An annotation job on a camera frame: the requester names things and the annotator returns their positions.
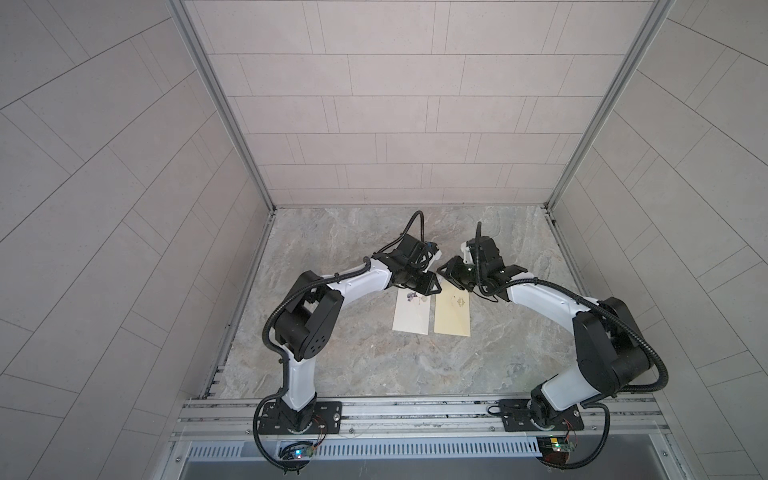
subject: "white wall tile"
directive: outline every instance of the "white wall tile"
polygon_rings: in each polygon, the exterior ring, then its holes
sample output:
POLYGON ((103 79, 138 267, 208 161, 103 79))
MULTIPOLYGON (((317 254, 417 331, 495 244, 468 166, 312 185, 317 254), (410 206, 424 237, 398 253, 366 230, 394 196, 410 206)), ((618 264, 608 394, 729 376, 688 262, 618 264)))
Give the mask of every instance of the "white wall tile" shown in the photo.
POLYGON ((208 55, 208 59, 214 67, 214 72, 225 95, 236 97, 253 94, 248 80, 245 78, 245 71, 243 71, 243 65, 240 63, 239 55, 208 55))
POLYGON ((181 40, 181 34, 170 18, 141 34, 152 55, 157 59, 171 85, 182 81, 194 71, 194 63, 181 40))
POLYGON ((545 2, 452 3, 445 53, 541 53, 556 7, 545 2))
POLYGON ((40 147, 0 115, 0 238, 69 178, 40 147))
POLYGON ((604 95, 623 58, 622 55, 575 55, 558 94, 604 95))
POLYGON ((563 35, 563 27, 565 27, 565 22, 571 14, 573 2, 558 2, 556 5, 558 7, 554 11, 552 22, 549 24, 547 39, 544 42, 544 47, 541 49, 542 54, 553 54, 558 47, 560 37, 563 35))
POLYGON ((259 165, 291 165, 293 153, 285 134, 245 134, 253 159, 259 165))
POLYGON ((30 478, 96 478, 159 350, 118 330, 30 478))
POLYGON ((301 151, 306 164, 374 164, 374 134, 301 134, 301 151))
POLYGON ((362 189, 345 188, 340 190, 291 190, 290 196, 296 205, 362 205, 366 196, 362 189))
POLYGON ((427 97, 336 97, 342 133, 423 132, 427 97))
POLYGON ((723 413, 709 395, 696 370, 675 339, 667 322, 659 322, 643 332, 645 339, 659 353, 672 375, 664 395, 697 454, 732 450, 738 445, 723 413))
POLYGON ((463 164, 469 134, 387 134, 388 164, 463 164))
POLYGON ((205 257, 203 266, 200 268, 200 275, 216 289, 217 293, 221 291, 221 287, 224 285, 232 259, 237 253, 237 248, 240 246, 240 241, 243 239, 247 227, 248 224, 243 222, 240 215, 234 209, 230 210, 221 231, 205 257))
POLYGON ((170 331, 214 238, 190 215, 141 291, 133 310, 170 331))
POLYGON ((22 0, 3 2, 0 17, 4 20, 0 105, 11 103, 74 67, 72 60, 22 0))
POLYGON ((768 366, 768 335, 762 320, 768 303, 766 281, 768 266, 758 263, 710 292, 710 298, 763 368, 768 366))
POLYGON ((333 165, 269 165, 263 169, 276 189, 339 188, 333 165))
POLYGON ((557 95, 567 55, 467 55, 462 95, 557 95))
POLYGON ((320 2, 327 53, 431 53, 431 2, 320 2))
POLYGON ((515 201, 517 188, 446 188, 444 204, 511 204, 515 201))
POLYGON ((240 189, 248 181, 245 165, 236 150, 232 150, 214 177, 200 194, 200 205, 219 227, 235 203, 240 189))
POLYGON ((78 397, 74 392, 8 375, 0 376, 0 389, 0 407, 62 418, 78 397))
POLYGON ((651 242, 632 260, 632 265, 694 366, 704 366, 745 350, 663 237, 651 242))
POLYGON ((109 142, 109 148, 149 187, 205 115, 185 81, 177 85, 109 142))
POLYGON ((501 165, 461 164, 433 165, 431 188, 495 187, 501 165))
POLYGON ((627 179, 650 148, 615 111, 605 121, 592 146, 622 181, 627 179))
POLYGON ((160 96, 136 49, 125 42, 33 91, 24 102, 88 159, 160 96))
POLYGON ((760 0, 711 0, 693 23, 707 37, 768 62, 768 5, 760 0))
POLYGON ((170 243, 211 176, 200 153, 188 141, 136 202, 134 210, 170 243))
POLYGON ((2 109, 2 114, 68 173, 73 174, 82 166, 83 160, 24 101, 13 102, 2 109))
POLYGON ((585 190, 622 249, 650 225, 648 216, 607 164, 600 167, 585 190))
POLYGON ((251 134, 327 133, 320 97, 237 97, 251 134))
POLYGON ((203 335, 214 304, 192 287, 184 301, 163 349, 152 367, 135 408, 158 415, 169 415, 176 394, 184 381, 197 343, 203 335))
POLYGON ((5 370, 31 335, 29 330, 0 320, 0 370, 5 370))
POLYGON ((697 278, 705 292, 711 292, 728 280, 746 272, 763 261, 749 246, 744 247, 722 262, 718 263, 697 278))
POLYGON ((673 167, 698 142, 709 122, 641 73, 635 73, 616 112, 673 167))
POLYGON ((552 195, 551 188, 518 188, 515 203, 521 205, 543 204, 552 195))
POLYGON ((144 473, 156 444, 155 435, 123 430, 98 477, 104 480, 139 478, 144 473))
POLYGON ((521 97, 440 97, 437 131, 513 133, 521 97))
POLYGON ((526 131, 583 133, 599 103, 600 97, 539 97, 526 131))
POLYGON ((764 372, 754 373, 710 387, 717 405, 733 427, 741 444, 764 477, 768 475, 768 458, 753 441, 755 425, 768 422, 768 412, 761 406, 768 395, 768 376, 764 372))
POLYGON ((677 171, 762 258, 768 258, 768 167, 716 128, 677 171))
POLYGON ((555 53, 623 55, 649 7, 646 2, 575 2, 555 53))
POLYGON ((553 188, 560 180, 562 172, 562 165, 514 164, 506 186, 507 188, 553 188))
POLYGON ((366 188, 368 205, 442 203, 442 188, 366 188))
POLYGON ((592 204, 587 192, 577 181, 571 181, 563 192, 563 203, 571 212, 571 217, 578 228, 579 233, 586 233, 590 225, 598 217, 598 209, 592 204))
POLYGON ((632 195, 694 276, 746 246, 662 158, 648 168, 632 195))
POLYGON ((8 374, 79 392, 159 259, 137 234, 119 225, 8 366, 8 374))
POLYGON ((752 373, 762 372, 760 364, 749 352, 737 353, 715 363, 710 363, 697 370, 704 385, 712 386, 727 382, 752 373))
POLYGON ((346 55, 239 55, 254 95, 351 95, 346 55))
POLYGON ((37 328, 143 192, 108 149, 84 165, 0 243, 0 318, 37 328))
MULTIPOLYGON (((574 260, 576 262, 576 268, 585 269, 589 263, 593 263, 594 265, 592 254, 587 248, 587 244, 584 242, 584 239, 581 238, 581 234, 579 233, 578 228, 576 227, 576 223, 571 216, 571 211, 565 205, 565 202, 558 202, 558 204, 555 205, 552 213, 554 214, 554 218, 557 221, 560 231, 565 237, 565 241, 568 242, 568 248, 573 254, 574 260)), ((589 280, 584 278, 584 281, 587 282, 587 286, 589 286, 591 290, 593 288, 595 290, 606 290, 600 288, 601 284, 605 283, 605 280, 597 281, 595 278, 597 276, 595 274, 600 273, 597 265, 594 265, 593 270, 590 270, 588 273, 591 275, 585 275, 582 271, 582 275, 585 277, 590 277, 589 280)))
POLYGON ((685 101, 723 53, 724 46, 674 22, 665 22, 639 70, 685 101))
POLYGON ((195 2, 212 53, 312 53, 301 2, 195 2))
POLYGON ((422 186, 421 165, 347 165, 349 188, 419 188, 422 186))
POLYGON ((624 301, 634 315, 640 315, 654 305, 646 290, 647 285, 634 272, 606 225, 598 228, 587 246, 611 292, 624 301))
POLYGON ((28 478, 61 419, 0 408, 0 464, 6 478, 28 478))
POLYGON ((224 158, 232 151, 233 145, 223 123, 221 123, 219 114, 208 118, 198 133, 203 138, 208 151, 213 155, 216 164, 221 165, 224 158))
POLYGON ((685 104, 696 110, 704 101, 704 98, 710 94, 717 82, 725 75, 733 63, 741 56, 738 51, 726 47, 720 57, 717 58, 714 65, 707 71, 704 78, 701 79, 694 91, 688 95, 685 104))
POLYGON ((80 45, 64 21, 61 20, 61 17, 58 16, 58 13, 56 13, 48 0, 25 1, 75 65, 79 65, 89 59, 82 45, 80 45))
POLYGON ((128 312, 122 327, 160 348, 168 336, 168 332, 133 311, 128 312))
POLYGON ((768 161, 768 65, 739 57, 697 111, 763 162, 768 161))
POLYGON ((355 95, 458 95, 464 70, 464 55, 349 56, 355 95))
POLYGON ((52 5, 91 57, 169 17, 165 5, 151 0, 59 0, 52 5))

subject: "tiled wall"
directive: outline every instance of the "tiled wall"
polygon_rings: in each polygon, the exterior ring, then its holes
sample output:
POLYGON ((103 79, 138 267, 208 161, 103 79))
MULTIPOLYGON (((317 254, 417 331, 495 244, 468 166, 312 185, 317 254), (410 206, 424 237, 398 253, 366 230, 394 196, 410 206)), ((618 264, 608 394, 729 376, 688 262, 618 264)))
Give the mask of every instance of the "tiled wall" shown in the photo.
POLYGON ((678 0, 554 209, 665 360, 696 478, 768 478, 766 25, 764 0, 678 0))
POLYGON ((650 5, 186 2, 280 205, 544 202, 650 5))
POLYGON ((237 303, 266 208, 169 17, 0 2, 4 480, 148 475, 237 303))

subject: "gray marble surface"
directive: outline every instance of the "gray marble surface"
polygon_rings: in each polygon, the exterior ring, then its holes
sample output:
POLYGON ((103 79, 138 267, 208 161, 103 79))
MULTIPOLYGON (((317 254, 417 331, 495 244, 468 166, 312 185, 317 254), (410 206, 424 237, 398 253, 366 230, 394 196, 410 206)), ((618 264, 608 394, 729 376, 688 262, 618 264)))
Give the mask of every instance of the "gray marble surface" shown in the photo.
MULTIPOLYGON (((261 398, 281 382, 279 356, 261 342, 264 322, 305 270, 334 273, 397 238, 413 207, 278 210, 223 374, 220 398, 261 398)), ((507 265, 574 289, 540 207, 424 207, 425 238, 442 265, 473 238, 478 220, 507 265)), ((418 235, 416 221, 411 233, 418 235)), ((573 337, 513 303, 470 296, 471 337, 392 330, 397 289, 372 293, 339 315, 317 356, 320 396, 527 392, 575 360, 573 337)))

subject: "tile grout line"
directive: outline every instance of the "tile grout line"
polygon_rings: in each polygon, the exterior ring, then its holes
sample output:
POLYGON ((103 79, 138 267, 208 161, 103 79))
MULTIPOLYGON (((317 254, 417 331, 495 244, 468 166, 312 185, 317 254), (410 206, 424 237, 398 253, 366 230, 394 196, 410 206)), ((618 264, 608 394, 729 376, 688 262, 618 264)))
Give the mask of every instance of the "tile grout line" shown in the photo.
POLYGON ((104 50, 104 51, 100 51, 99 53, 97 53, 96 55, 94 55, 94 56, 90 57, 88 60, 84 61, 83 63, 81 63, 81 64, 79 64, 79 65, 75 65, 74 67, 72 67, 72 68, 68 69, 67 71, 63 71, 62 73, 60 73, 60 74, 56 75, 56 76, 55 76, 55 77, 53 77, 51 80, 48 80, 48 81, 46 81, 44 84, 40 85, 39 87, 35 87, 35 88, 33 88, 32 90, 28 91, 27 93, 23 94, 21 97, 15 98, 15 99, 13 99, 13 101, 11 101, 10 103, 7 103, 7 104, 5 104, 5 105, 2 105, 2 106, 0 107, 0 110, 2 110, 2 109, 3 109, 3 108, 5 108, 5 107, 8 107, 10 104, 12 104, 12 103, 13 103, 13 102, 15 102, 15 101, 17 101, 17 100, 21 100, 22 98, 24 98, 24 97, 28 96, 28 95, 29 95, 29 94, 31 94, 33 91, 37 91, 37 90, 39 90, 39 89, 43 88, 45 85, 47 85, 47 84, 51 83, 53 80, 56 80, 57 78, 61 77, 62 75, 66 75, 66 74, 67 74, 67 73, 69 73, 70 71, 73 71, 73 70, 75 70, 75 69, 76 69, 77 67, 79 67, 80 65, 85 65, 86 63, 88 63, 90 60, 93 60, 93 59, 94 59, 94 58, 96 58, 97 56, 99 56, 99 55, 101 55, 101 54, 104 54, 104 53, 105 53, 105 52, 107 52, 107 51, 110 51, 112 48, 115 48, 115 47, 117 47, 118 45, 124 44, 126 41, 130 41, 130 40, 131 40, 133 37, 135 37, 135 36, 137 36, 137 35, 141 35, 142 33, 144 33, 145 31, 149 30, 149 29, 150 29, 150 28, 152 28, 152 27, 156 27, 156 26, 158 26, 159 24, 161 24, 161 23, 165 22, 165 21, 166 21, 166 20, 168 20, 169 18, 170 18, 170 16, 169 16, 168 18, 164 19, 162 22, 158 22, 158 23, 156 23, 156 24, 154 24, 154 25, 152 25, 152 26, 150 26, 150 27, 148 27, 148 28, 145 28, 144 30, 142 30, 142 31, 138 32, 136 35, 132 35, 132 36, 130 36, 130 37, 128 37, 128 38, 126 38, 125 40, 121 41, 120 43, 117 43, 117 44, 115 44, 115 45, 112 45, 110 48, 107 48, 107 49, 106 49, 106 50, 104 50))

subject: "black cable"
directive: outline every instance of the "black cable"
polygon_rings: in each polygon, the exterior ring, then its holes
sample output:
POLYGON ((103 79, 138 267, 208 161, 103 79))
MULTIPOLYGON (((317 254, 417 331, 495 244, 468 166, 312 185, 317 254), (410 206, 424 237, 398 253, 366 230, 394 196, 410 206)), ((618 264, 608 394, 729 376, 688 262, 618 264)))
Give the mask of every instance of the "black cable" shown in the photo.
POLYGON ((386 250, 386 249, 388 249, 388 248, 390 248, 390 247, 394 246, 394 245, 395 245, 395 244, 397 244, 397 243, 398 243, 400 240, 402 240, 403 238, 405 238, 405 236, 406 236, 406 233, 408 233, 408 230, 411 230, 411 226, 413 225, 413 221, 414 221, 414 220, 416 220, 416 217, 421 217, 421 218, 420 218, 420 224, 421 224, 421 228, 422 228, 422 234, 421 234, 421 238, 422 238, 422 243, 424 243, 424 212, 422 212, 421 210, 417 210, 417 211, 416 211, 416 212, 414 212, 414 214, 411 216, 411 220, 408 220, 408 224, 406 224, 406 229, 402 231, 402 233, 400 234, 400 236, 399 236, 399 237, 397 237, 396 239, 394 239, 393 241, 391 241, 391 242, 387 243, 387 244, 386 244, 384 247, 380 248, 380 249, 379 249, 379 251, 378 251, 378 252, 376 252, 376 253, 381 253, 381 252, 383 252, 384 250, 386 250))
POLYGON ((611 411, 604 403, 599 402, 582 403, 581 406, 585 409, 603 409, 603 413, 605 414, 605 423, 603 424, 603 435, 600 436, 600 442, 598 443, 598 446, 592 451, 592 453, 587 455, 586 458, 583 458, 578 462, 565 463, 560 465, 557 463, 547 462, 542 458, 540 458, 538 461, 548 467, 559 468, 560 470, 575 470, 576 468, 581 468, 590 464, 598 457, 598 455, 600 455, 600 452, 603 451, 603 447, 605 447, 605 442, 608 441, 608 431, 611 429, 611 411))
POLYGON ((261 411, 266 405, 267 402, 271 400, 275 400, 280 398, 281 396, 285 395, 288 391, 288 352, 281 349, 280 346, 278 346, 276 343, 274 343, 270 339, 270 330, 275 325, 275 322, 277 321, 277 318, 280 316, 281 313, 283 313, 283 310, 285 310, 286 306, 293 302, 295 299, 302 296, 304 293, 309 292, 312 289, 317 288, 318 286, 328 285, 329 283, 335 283, 340 282, 342 280, 347 280, 349 278, 353 278, 358 275, 362 275, 368 270, 371 269, 371 259, 368 257, 364 257, 363 261, 365 262, 365 265, 358 269, 354 270, 349 273, 344 273, 342 275, 339 275, 338 273, 335 276, 332 276, 330 278, 324 278, 320 280, 316 280, 314 282, 310 282, 306 284, 305 286, 298 289, 296 292, 291 293, 286 297, 285 300, 283 300, 280 305, 277 306, 277 308, 272 312, 272 314, 266 319, 266 323, 264 323, 264 328, 261 331, 261 341, 264 343, 264 345, 272 350, 273 352, 276 352, 280 354, 280 362, 283 364, 283 384, 281 385, 280 389, 273 393, 272 395, 266 396, 263 399, 261 399, 261 402, 259 402, 259 405, 256 407, 256 411, 253 413, 253 441, 256 443, 256 447, 259 449, 259 453, 272 465, 276 466, 277 468, 281 468, 284 472, 298 472, 302 468, 306 466, 306 463, 303 463, 302 465, 296 465, 296 464, 286 464, 284 462, 281 462, 280 460, 272 458, 272 455, 267 453, 266 449, 264 448, 264 445, 261 443, 261 439, 259 438, 259 417, 261 417, 261 411))
POLYGON ((577 293, 571 292, 569 289, 565 288, 564 286, 560 286, 556 283, 552 283, 547 280, 541 280, 536 277, 521 278, 517 280, 510 280, 504 285, 501 285, 500 287, 494 290, 491 290, 488 293, 490 295, 495 295, 497 293, 500 293, 503 290, 506 290, 510 286, 522 285, 523 283, 534 283, 537 285, 548 286, 553 290, 557 290, 560 293, 564 293, 565 295, 575 300, 576 303, 580 303, 581 305, 584 305, 590 310, 593 310, 596 313, 599 313, 600 315, 605 317, 608 321, 612 322, 614 325, 621 328, 630 337, 632 337, 632 339, 635 342, 637 342, 637 344, 643 350, 643 353, 645 353, 645 356, 648 357, 651 360, 651 362, 653 362, 654 365, 656 366, 656 369, 659 372, 659 378, 656 380, 656 382, 649 383, 647 385, 626 385, 621 390, 619 390, 619 392, 650 393, 650 392, 658 392, 659 390, 667 386, 667 383, 669 382, 669 372, 667 371, 667 367, 664 365, 664 361, 661 360, 661 357, 659 356, 659 354, 656 353, 656 350, 654 350, 654 348, 650 346, 643 337, 639 336, 634 330, 632 330, 632 328, 629 327, 629 325, 621 321, 621 319, 618 316, 614 315, 612 312, 608 311, 602 306, 595 305, 589 300, 586 300, 583 296, 578 295, 577 293))

